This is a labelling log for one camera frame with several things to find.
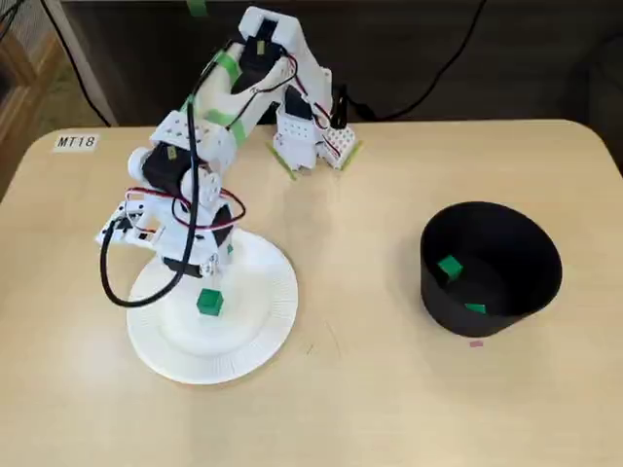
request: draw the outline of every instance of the black bowl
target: black bowl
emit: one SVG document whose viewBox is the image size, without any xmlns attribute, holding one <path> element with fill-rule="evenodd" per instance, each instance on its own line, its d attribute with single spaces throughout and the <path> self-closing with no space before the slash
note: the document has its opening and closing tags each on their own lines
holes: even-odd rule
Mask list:
<svg viewBox="0 0 623 467">
<path fill-rule="evenodd" d="M 525 215 L 474 201 L 437 213 L 421 235 L 421 297 L 444 328 L 482 338 L 547 306 L 563 281 L 554 242 Z"/>
</svg>

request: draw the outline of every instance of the dark background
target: dark background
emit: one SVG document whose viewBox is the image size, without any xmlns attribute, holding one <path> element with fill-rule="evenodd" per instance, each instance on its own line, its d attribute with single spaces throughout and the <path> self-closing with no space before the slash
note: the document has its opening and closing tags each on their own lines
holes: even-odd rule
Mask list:
<svg viewBox="0 0 623 467">
<path fill-rule="evenodd" d="M 423 92 L 478 0 L 209 1 L 204 18 L 182 1 L 63 7 L 120 125 L 156 125 L 250 4 L 297 17 L 334 84 L 386 114 Z M 597 130 L 623 166 L 623 47 L 610 43 L 607 59 L 600 47 L 619 33 L 621 0 L 490 0 L 463 56 L 404 120 L 575 120 Z"/>
</svg>

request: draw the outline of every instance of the wooden table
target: wooden table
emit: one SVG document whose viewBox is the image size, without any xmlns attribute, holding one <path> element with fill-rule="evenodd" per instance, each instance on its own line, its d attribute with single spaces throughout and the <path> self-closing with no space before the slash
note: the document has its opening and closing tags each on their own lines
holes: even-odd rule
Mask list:
<svg viewBox="0 0 623 467">
<path fill-rule="evenodd" d="M 290 181 L 258 128 L 226 176 L 242 226 L 300 282 L 288 341 L 232 383 L 141 363 L 101 291 L 92 241 L 150 128 L 98 129 L 95 153 L 32 145 L 0 205 L 0 465 L 620 466 L 623 182 L 569 122 L 358 125 L 344 173 Z M 533 218 L 564 263 L 558 298 L 472 348 L 419 292 L 419 238 L 444 206 Z M 149 253 L 118 247 L 127 293 Z"/>
</svg>

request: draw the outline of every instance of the cable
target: cable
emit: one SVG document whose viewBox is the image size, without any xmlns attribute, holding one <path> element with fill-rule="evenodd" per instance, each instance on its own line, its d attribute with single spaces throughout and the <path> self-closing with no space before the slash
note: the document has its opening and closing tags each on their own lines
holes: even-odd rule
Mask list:
<svg viewBox="0 0 623 467">
<path fill-rule="evenodd" d="M 394 112 L 384 117 L 379 117 L 374 112 L 374 110 L 372 110 L 370 106 L 368 106 L 367 104 L 355 102 L 354 100 L 352 100 L 351 97 L 347 95 L 348 102 L 354 107 L 354 110 L 359 115 L 359 117 L 361 117 L 363 120 L 367 120 L 370 122 L 386 122 L 389 120 L 395 120 L 399 117 L 402 117 L 412 112 L 416 107 L 421 105 L 435 90 L 435 88 L 439 84 L 439 81 L 441 80 L 443 75 L 452 67 L 452 65 L 455 64 L 455 62 L 458 60 L 458 58 L 462 55 L 462 53 L 467 48 L 467 45 L 469 44 L 469 40 L 471 39 L 472 35 L 474 34 L 474 31 L 476 30 L 476 26 L 478 25 L 478 20 L 480 19 L 480 16 L 482 15 L 485 5 L 487 4 L 488 1 L 489 0 L 480 0 L 480 3 L 478 4 L 478 7 L 476 8 L 476 13 L 474 14 L 471 24 L 469 25 L 469 29 L 467 30 L 467 34 L 465 34 L 465 37 L 463 38 L 463 41 L 460 44 L 460 47 L 458 47 L 457 51 L 452 55 L 450 60 L 448 60 L 446 64 L 442 66 L 439 69 L 439 71 L 437 71 L 432 82 L 430 83 L 428 88 L 424 91 L 424 93 L 420 96 L 420 98 L 418 98 L 418 100 L 416 100 L 415 102 L 413 102 L 412 104 L 410 104 L 409 106 L 407 106 L 406 108 L 402 110 L 399 110 L 397 112 Z"/>
<path fill-rule="evenodd" d="M 195 90 L 193 91 L 194 92 L 191 94 L 191 98 L 188 99 L 188 103 L 186 105 L 188 128 L 195 127 L 195 109 L 193 105 Z M 175 272 L 175 275 L 165 287 L 163 287 L 161 290 L 151 295 L 150 297 L 136 301 L 127 301 L 120 299 L 115 295 L 112 288 L 110 287 L 110 282 L 108 281 L 108 265 L 106 263 L 110 240 L 112 239 L 113 233 L 115 231 L 115 224 L 119 219 L 112 221 L 108 226 L 108 229 L 106 230 L 106 234 L 104 235 L 104 240 L 101 245 L 101 250 L 99 254 L 99 274 L 101 277 L 101 285 L 104 289 L 104 292 L 106 293 L 106 297 L 108 297 L 108 299 L 115 305 L 124 306 L 126 308 L 137 308 L 140 306 L 147 306 L 156 302 L 157 300 L 168 294 L 171 290 L 173 290 L 173 288 L 184 276 L 184 271 L 188 267 L 188 262 L 191 258 L 191 253 L 193 251 L 193 243 L 195 242 L 195 232 L 197 230 L 197 218 L 199 214 L 199 156 L 197 155 L 197 141 L 194 131 L 189 131 L 188 136 L 191 153 L 191 171 L 193 174 L 193 191 L 190 206 L 190 223 L 188 226 L 188 233 L 186 234 L 186 245 L 184 246 L 184 253 L 182 254 L 181 267 Z"/>
<path fill-rule="evenodd" d="M 324 139 L 324 142 L 327 146 L 329 146 L 333 152 L 335 154 L 338 155 L 338 159 L 342 156 L 342 153 L 340 153 L 340 151 L 338 150 L 338 148 L 336 148 L 333 144 L 331 144 L 331 141 L 329 141 L 327 138 L 325 138 L 324 136 L 322 136 L 322 138 Z"/>
<path fill-rule="evenodd" d="M 65 53 L 67 54 L 67 58 L 69 58 L 69 62 L 71 63 L 71 67 L 74 69 L 74 74 L 76 75 L 76 79 L 78 80 L 78 84 L 80 85 L 80 90 L 82 91 L 83 96 L 85 97 L 85 99 L 87 100 L 87 103 L 92 108 L 92 110 L 95 112 L 95 114 L 99 117 L 99 119 L 102 120 L 106 126 L 110 126 L 110 123 L 108 122 L 108 120 L 106 120 L 106 118 L 103 116 L 103 114 L 99 111 L 99 109 L 95 106 L 95 104 L 89 97 L 89 93 L 87 92 L 85 83 L 82 81 L 82 77 L 80 76 L 80 72 L 78 71 L 78 65 L 76 65 L 76 61 L 74 60 L 73 55 L 69 51 L 69 46 L 67 46 L 65 39 L 62 37 L 62 34 L 60 33 L 60 28 L 58 27 L 58 24 L 56 24 L 56 21 L 54 17 L 52 16 L 52 13 L 50 12 L 48 5 L 46 4 L 46 1 L 40 0 L 40 2 L 41 2 L 41 6 L 46 12 L 46 16 L 48 17 L 48 19 L 50 20 L 50 22 L 52 23 L 52 26 L 54 27 L 56 31 L 58 40 L 60 41 L 60 44 L 64 48 Z"/>
<path fill-rule="evenodd" d="M 232 126 L 234 126 L 234 124 L 240 120 L 242 118 L 242 115 L 244 115 L 244 112 L 246 112 L 246 109 L 248 109 L 249 105 L 251 105 L 251 102 L 253 102 L 253 99 L 255 98 L 255 96 L 257 94 L 261 94 L 261 93 L 265 93 L 265 92 L 273 92 L 274 90 L 279 89 L 280 87 L 288 84 L 290 81 L 297 79 L 298 80 L 298 73 L 299 73 L 299 62 L 297 61 L 297 59 L 291 55 L 288 50 L 286 50 L 283 46 L 281 46 L 281 52 L 287 56 L 290 60 L 290 63 L 293 63 L 294 66 L 294 73 L 292 73 L 292 75 L 290 75 L 290 77 L 286 78 L 285 80 L 283 80 L 281 83 L 278 83 L 270 88 L 266 88 L 264 90 L 257 90 L 253 95 L 251 95 L 251 97 L 249 98 L 249 100 L 247 100 L 244 105 L 242 106 L 242 108 L 238 111 L 237 115 L 234 117 L 234 119 L 229 122 L 227 124 L 227 126 L 225 126 L 225 129 L 227 131 L 230 130 L 230 128 Z"/>
<path fill-rule="evenodd" d="M 19 8 L 21 8 L 24 2 L 25 0 L 17 0 L 16 3 L 14 3 L 12 6 L 7 8 L 4 11 L 4 13 L 0 16 L 0 23 L 3 22 L 6 18 L 9 18 L 7 19 L 7 23 L 3 31 L 0 32 L 0 43 L 2 43 L 6 35 L 9 34 L 9 30 L 11 29 L 11 26 L 13 25 L 13 21 L 16 20 L 16 16 L 18 15 Z"/>
<path fill-rule="evenodd" d="M 240 198 L 238 198 L 236 195 L 234 195 L 232 192 L 225 190 L 224 188 L 221 189 L 221 195 L 225 194 L 226 196 L 223 198 L 231 198 L 233 199 L 238 206 L 240 206 L 240 214 L 232 219 L 230 219 L 227 222 L 223 222 L 223 223 L 215 223 L 215 224 L 211 224 L 209 226 L 197 226 L 197 230 L 204 230 L 204 231 L 221 231 L 223 229 L 227 229 L 229 227 L 234 226 L 235 224 L 237 224 L 239 222 L 240 219 L 242 219 L 245 215 L 246 215 L 246 206 L 244 205 L 244 203 L 240 200 Z M 171 203 L 171 215 L 173 216 L 173 218 L 182 226 L 188 227 L 188 223 L 183 221 L 182 219 L 179 218 L 179 216 L 175 213 L 175 202 L 176 201 L 181 201 L 183 204 L 186 204 L 184 202 L 184 199 L 181 198 L 173 198 L 173 202 Z"/>
</svg>

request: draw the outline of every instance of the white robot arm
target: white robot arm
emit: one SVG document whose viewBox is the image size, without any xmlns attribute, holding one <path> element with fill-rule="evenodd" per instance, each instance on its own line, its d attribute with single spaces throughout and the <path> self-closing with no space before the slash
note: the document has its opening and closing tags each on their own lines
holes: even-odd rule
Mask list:
<svg viewBox="0 0 623 467">
<path fill-rule="evenodd" d="M 109 243 L 149 248 L 172 270 L 194 277 L 225 267 L 232 229 L 244 206 L 223 189 L 221 180 L 239 146 L 274 103 L 275 153 L 291 170 L 313 168 L 318 157 L 339 169 L 354 150 L 353 131 L 331 127 L 331 72 L 316 62 L 299 21 L 250 7 L 238 29 L 244 43 L 220 51 L 189 96 L 195 120 L 190 131 L 200 164 L 197 231 L 188 261 L 183 257 L 194 188 L 189 101 L 161 122 L 150 137 L 151 149 L 138 148 L 130 156 L 128 171 L 140 186 L 128 189 L 97 236 L 106 249 Z M 240 75 L 253 84 L 232 93 Z M 232 201 L 239 206 L 236 216 Z"/>
</svg>

